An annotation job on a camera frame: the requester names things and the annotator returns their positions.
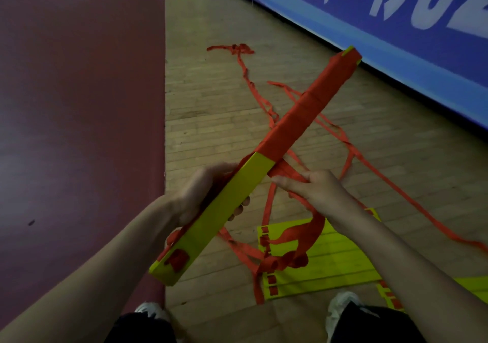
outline forearm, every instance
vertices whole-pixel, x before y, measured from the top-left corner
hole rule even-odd
[[[427,341],[488,341],[488,305],[385,225],[364,219],[357,221],[363,226],[348,236],[366,253]]]
[[[176,226],[172,203],[158,200],[18,316],[0,333],[0,341],[103,341]]]

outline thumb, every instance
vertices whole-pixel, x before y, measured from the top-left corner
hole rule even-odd
[[[305,199],[308,198],[308,185],[310,185],[308,183],[295,181],[283,176],[274,176],[271,180],[283,190],[297,193]]]

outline tangled red strap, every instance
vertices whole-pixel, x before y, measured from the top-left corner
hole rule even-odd
[[[266,99],[264,99],[259,92],[256,89],[256,86],[252,81],[249,80],[248,77],[248,70],[242,60],[241,54],[253,54],[254,51],[246,44],[240,44],[240,45],[232,45],[232,46],[211,46],[207,48],[207,51],[213,50],[213,49],[226,49],[229,50],[233,55],[237,55],[237,62],[242,68],[242,77],[247,83],[247,86],[249,87],[249,90],[251,91],[252,95],[254,96],[255,100],[258,102],[259,106],[266,112],[266,114],[269,117],[269,127],[273,129],[279,120],[278,114],[273,110],[273,105]],[[268,81],[271,85],[275,85],[278,87],[282,87],[285,93],[289,96],[289,98],[294,102],[297,103],[299,102],[300,98],[302,98],[303,94],[290,88],[289,86],[279,83],[279,82],[272,82]],[[353,159],[356,157],[359,161],[361,161],[366,167],[368,167],[371,171],[373,171],[378,177],[380,177],[382,180],[384,180],[389,186],[391,186],[396,192],[398,192],[403,198],[405,198],[411,205],[413,205],[420,213],[422,213],[436,228],[438,228],[442,233],[444,233],[448,238],[459,241],[462,243],[474,245],[481,250],[488,252],[488,247],[479,241],[469,241],[466,239],[463,239],[459,235],[455,234],[454,231],[449,229],[446,225],[443,223],[437,221],[430,213],[425,210],[417,201],[415,201],[413,198],[411,198],[409,195],[407,195],[403,190],[401,190],[397,185],[395,185],[390,179],[388,179],[385,175],[383,175],[377,168],[375,168],[371,163],[369,163],[361,154],[361,152],[349,141],[349,138],[345,134],[344,130],[331,122],[325,115],[322,113],[319,114],[319,117],[315,119],[315,122],[318,123],[320,126],[322,126],[325,130],[327,130],[330,134],[332,134],[334,137],[336,137],[338,140],[343,142],[347,149],[349,150],[349,153],[347,155],[344,167],[341,171],[340,179],[342,179],[345,174],[347,173],[348,169],[351,167]],[[298,158],[298,156],[291,150],[289,149],[287,151],[288,155],[294,159],[297,163],[299,163],[302,167],[305,167],[303,162]],[[279,163],[270,171],[269,175],[284,175],[287,177],[294,178],[295,180],[304,180],[304,178],[299,174],[295,173],[296,171],[286,164],[284,160],[280,160]],[[268,193],[268,198],[266,201],[265,205],[265,211],[263,215],[263,222],[262,225],[266,226],[269,224],[269,218],[271,215],[271,207],[273,203],[273,199],[275,196],[276,192],[276,185],[271,184],[270,190]],[[312,207],[307,206],[307,202],[299,197],[298,195],[294,193],[290,193],[291,197],[295,197],[299,199],[307,209],[309,209],[313,214],[314,214],[314,209]],[[273,272],[274,270],[281,269],[283,267],[284,262],[289,260],[288,266],[295,266],[295,267],[300,267],[300,265],[306,265],[307,259],[306,257],[306,251],[309,249],[309,246],[313,245],[313,243],[316,240],[316,237],[320,235],[320,232],[322,231],[323,228],[323,223],[321,224],[321,219],[319,216],[316,216],[314,214],[312,221],[309,224],[306,225],[299,225],[299,226],[292,226],[289,229],[285,230],[283,234],[280,236],[280,238],[276,240],[270,240],[268,236],[264,235],[260,239],[261,245],[264,246],[267,251],[265,253],[262,253],[260,251],[257,251],[256,249],[250,247],[248,244],[243,244],[237,241],[234,241],[232,237],[229,235],[227,230],[224,228],[220,232],[220,236],[225,239],[229,246],[232,248],[232,250],[237,254],[237,256],[249,267],[251,272],[253,273],[254,276],[254,294],[256,297],[257,303],[264,303],[264,296],[263,292],[260,288],[260,274],[261,272]],[[270,244],[279,244],[283,242],[288,242],[292,240],[301,240],[301,246],[299,245],[299,248],[295,251],[293,257],[287,256],[285,261],[280,261],[273,256],[269,255],[269,245]],[[261,261],[259,266],[253,262],[249,257],[252,257],[255,260]]]

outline red floor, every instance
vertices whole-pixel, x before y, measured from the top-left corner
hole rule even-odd
[[[164,0],[2,1],[0,328],[164,192],[165,54]]]

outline left hand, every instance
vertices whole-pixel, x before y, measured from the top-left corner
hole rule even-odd
[[[178,226],[190,223],[200,210],[200,204],[210,191],[215,181],[224,174],[232,172],[237,163],[216,163],[203,168],[199,168],[183,187],[174,195],[173,199],[176,204],[179,215]],[[243,206],[249,205],[250,199],[247,197],[242,204],[234,210],[234,214],[229,218],[232,221],[244,210]]]

